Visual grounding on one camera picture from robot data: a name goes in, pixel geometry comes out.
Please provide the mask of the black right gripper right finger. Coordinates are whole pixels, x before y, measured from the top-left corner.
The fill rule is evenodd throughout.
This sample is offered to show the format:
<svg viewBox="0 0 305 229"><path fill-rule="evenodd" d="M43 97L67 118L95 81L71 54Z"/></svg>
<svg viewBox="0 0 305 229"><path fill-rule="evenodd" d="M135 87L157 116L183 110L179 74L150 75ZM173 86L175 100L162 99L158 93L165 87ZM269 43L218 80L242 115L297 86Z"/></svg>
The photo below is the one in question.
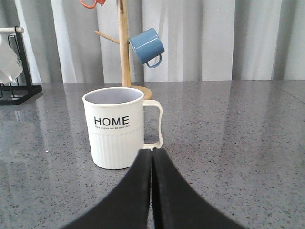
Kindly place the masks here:
<svg viewBox="0 0 305 229"><path fill-rule="evenodd" d="M243 228L191 188L165 149L153 150L152 166L152 208L156 229Z"/></svg>

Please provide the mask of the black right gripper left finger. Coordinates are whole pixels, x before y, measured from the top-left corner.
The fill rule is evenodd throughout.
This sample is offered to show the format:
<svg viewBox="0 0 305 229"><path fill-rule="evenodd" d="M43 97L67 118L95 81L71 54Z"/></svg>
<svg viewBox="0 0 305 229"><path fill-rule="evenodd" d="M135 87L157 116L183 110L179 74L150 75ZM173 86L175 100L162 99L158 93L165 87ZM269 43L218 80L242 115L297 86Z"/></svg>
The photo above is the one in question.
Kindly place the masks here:
<svg viewBox="0 0 305 229"><path fill-rule="evenodd" d="M119 184L66 229L145 229L151 190L153 153L142 149Z"/></svg>

